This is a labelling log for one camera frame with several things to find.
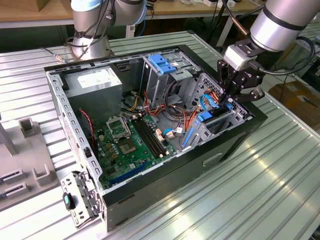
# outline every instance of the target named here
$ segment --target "aluminum extrusion table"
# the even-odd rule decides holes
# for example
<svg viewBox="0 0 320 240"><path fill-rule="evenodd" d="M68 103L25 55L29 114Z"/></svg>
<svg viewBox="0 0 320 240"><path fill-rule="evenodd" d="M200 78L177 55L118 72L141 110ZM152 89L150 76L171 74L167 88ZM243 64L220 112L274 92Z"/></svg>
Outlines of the aluminum extrusion table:
<svg viewBox="0 0 320 240"><path fill-rule="evenodd" d="M110 43L116 54L186 44L213 68L220 58L187 32ZM0 112L5 128L40 123L61 179L78 167L43 71L56 63L40 49L0 54ZM1 212L0 239L308 239L320 224L320 136L268 94L254 104L268 119L232 157L115 230L100 219L77 230L57 186Z"/></svg>

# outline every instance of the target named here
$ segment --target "ram slot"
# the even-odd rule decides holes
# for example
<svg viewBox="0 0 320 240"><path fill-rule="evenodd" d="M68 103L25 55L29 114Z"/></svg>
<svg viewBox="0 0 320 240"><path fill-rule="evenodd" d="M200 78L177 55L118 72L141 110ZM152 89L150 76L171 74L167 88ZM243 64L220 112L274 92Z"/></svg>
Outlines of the ram slot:
<svg viewBox="0 0 320 240"><path fill-rule="evenodd" d="M157 159L160 157L160 154L164 154L166 152L142 118L133 120L132 124L151 151L154 158Z"/></svg>

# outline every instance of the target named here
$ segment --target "cardboard box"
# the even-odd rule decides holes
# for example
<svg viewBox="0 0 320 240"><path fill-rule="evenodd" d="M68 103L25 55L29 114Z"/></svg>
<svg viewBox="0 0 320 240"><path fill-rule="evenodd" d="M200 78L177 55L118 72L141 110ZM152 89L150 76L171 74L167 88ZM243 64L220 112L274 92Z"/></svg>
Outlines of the cardboard box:
<svg viewBox="0 0 320 240"><path fill-rule="evenodd" d="M50 0L0 0L0 5L39 12Z"/></svg>
<svg viewBox="0 0 320 240"><path fill-rule="evenodd" d="M279 101L282 87L282 83L275 85L269 94ZM320 98L300 81L285 84L281 103L315 131L320 130Z"/></svg>

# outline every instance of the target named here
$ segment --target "label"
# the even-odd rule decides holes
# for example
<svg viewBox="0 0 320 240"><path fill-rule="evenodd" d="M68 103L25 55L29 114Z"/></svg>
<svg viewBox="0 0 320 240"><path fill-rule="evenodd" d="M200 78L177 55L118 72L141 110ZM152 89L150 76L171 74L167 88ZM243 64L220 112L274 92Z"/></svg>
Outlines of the label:
<svg viewBox="0 0 320 240"><path fill-rule="evenodd" d="M79 76L78 82L85 89L99 84L110 83L112 81L111 77L110 73L104 69L99 72Z"/></svg>
<svg viewBox="0 0 320 240"><path fill-rule="evenodd" d="M182 127L177 127L175 131L179 134L182 133Z"/></svg>
<svg viewBox="0 0 320 240"><path fill-rule="evenodd" d="M300 96L297 96L298 99L300 99L301 102L305 102L306 100L305 99L308 99L306 96L304 95L300 95Z"/></svg>
<svg viewBox="0 0 320 240"><path fill-rule="evenodd" d="M298 91L298 88L296 88L294 85L287 85L286 87L292 92Z"/></svg>

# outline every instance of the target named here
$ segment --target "gray fixture block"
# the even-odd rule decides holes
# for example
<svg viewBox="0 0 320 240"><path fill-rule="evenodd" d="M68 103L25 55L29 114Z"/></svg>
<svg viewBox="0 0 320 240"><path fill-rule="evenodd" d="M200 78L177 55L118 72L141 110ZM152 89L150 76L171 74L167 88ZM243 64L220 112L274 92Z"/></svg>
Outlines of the gray fixture block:
<svg viewBox="0 0 320 240"><path fill-rule="evenodd" d="M22 119L4 132L17 154L0 142L0 212L59 183L38 122Z"/></svg>

